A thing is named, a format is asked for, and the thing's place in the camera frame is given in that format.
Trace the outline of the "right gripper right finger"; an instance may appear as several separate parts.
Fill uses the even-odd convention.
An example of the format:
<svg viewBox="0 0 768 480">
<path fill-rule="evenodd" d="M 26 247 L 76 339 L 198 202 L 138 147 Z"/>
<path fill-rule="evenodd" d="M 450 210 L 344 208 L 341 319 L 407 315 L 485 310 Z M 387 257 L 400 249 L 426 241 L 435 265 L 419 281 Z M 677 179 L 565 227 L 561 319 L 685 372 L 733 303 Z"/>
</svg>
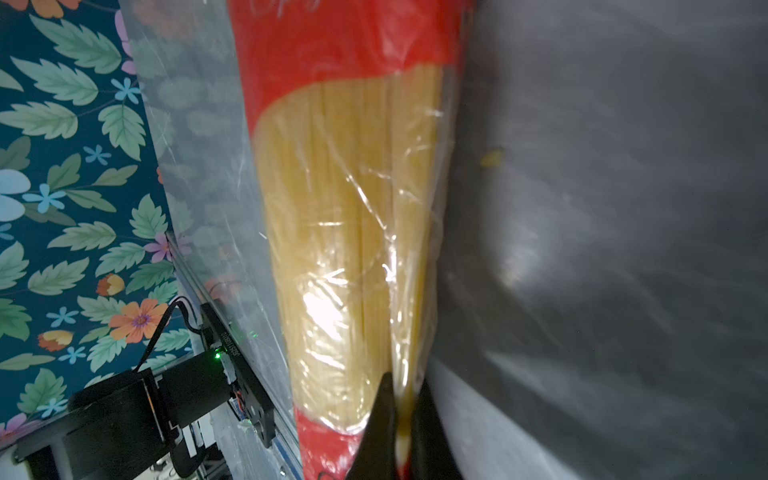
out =
<svg viewBox="0 0 768 480">
<path fill-rule="evenodd" d="M 410 475 L 416 480 L 463 480 L 430 386 L 424 382 L 412 416 Z"/>
</svg>

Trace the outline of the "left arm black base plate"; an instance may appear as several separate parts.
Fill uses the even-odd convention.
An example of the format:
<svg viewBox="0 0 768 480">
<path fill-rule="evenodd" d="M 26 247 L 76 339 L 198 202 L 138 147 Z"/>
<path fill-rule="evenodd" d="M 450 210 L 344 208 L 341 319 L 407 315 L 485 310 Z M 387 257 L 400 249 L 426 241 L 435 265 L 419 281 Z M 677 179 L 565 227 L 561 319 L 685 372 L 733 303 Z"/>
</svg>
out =
<svg viewBox="0 0 768 480">
<path fill-rule="evenodd" d="M 212 303 L 203 303 L 200 311 L 203 344 L 213 350 L 215 358 L 223 361 L 225 374 L 244 417 L 255 428 L 263 446 L 270 448 L 277 433 L 274 402 Z"/>
</svg>

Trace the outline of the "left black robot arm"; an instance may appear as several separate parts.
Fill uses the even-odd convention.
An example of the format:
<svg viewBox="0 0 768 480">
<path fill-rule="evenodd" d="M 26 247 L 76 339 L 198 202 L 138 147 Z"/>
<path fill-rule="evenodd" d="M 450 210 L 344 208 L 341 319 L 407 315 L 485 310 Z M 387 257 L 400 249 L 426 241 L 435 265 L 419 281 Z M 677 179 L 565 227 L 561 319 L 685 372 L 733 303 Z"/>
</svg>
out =
<svg viewBox="0 0 768 480">
<path fill-rule="evenodd" d="M 73 395 L 64 415 L 16 441 L 13 457 L 34 479 L 134 479 L 163 457 L 186 478 L 212 450 L 191 453 L 184 428 L 231 391 L 212 352 L 160 375 L 130 370 Z"/>
</svg>

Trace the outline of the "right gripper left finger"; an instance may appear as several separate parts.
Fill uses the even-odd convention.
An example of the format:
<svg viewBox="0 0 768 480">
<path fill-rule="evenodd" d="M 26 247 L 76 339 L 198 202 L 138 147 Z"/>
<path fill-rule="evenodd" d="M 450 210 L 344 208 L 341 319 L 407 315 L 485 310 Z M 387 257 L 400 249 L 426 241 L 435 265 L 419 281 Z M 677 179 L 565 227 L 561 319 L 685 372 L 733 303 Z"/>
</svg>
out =
<svg viewBox="0 0 768 480">
<path fill-rule="evenodd" d="M 346 479 L 398 479 L 395 455 L 396 432 L 397 410 L 393 376 L 391 372 L 387 372 L 381 378 L 368 424 Z"/>
</svg>

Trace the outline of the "red spaghetti bag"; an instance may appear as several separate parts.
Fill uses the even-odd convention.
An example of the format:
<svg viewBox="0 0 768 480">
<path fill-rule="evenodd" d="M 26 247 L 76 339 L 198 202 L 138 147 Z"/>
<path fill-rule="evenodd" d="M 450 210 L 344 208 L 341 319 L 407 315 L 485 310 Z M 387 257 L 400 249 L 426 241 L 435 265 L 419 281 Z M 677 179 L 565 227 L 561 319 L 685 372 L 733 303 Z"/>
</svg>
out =
<svg viewBox="0 0 768 480">
<path fill-rule="evenodd" d="M 436 323 L 470 1 L 232 1 L 303 475 L 346 479 L 382 376 L 398 479 Z"/>
</svg>

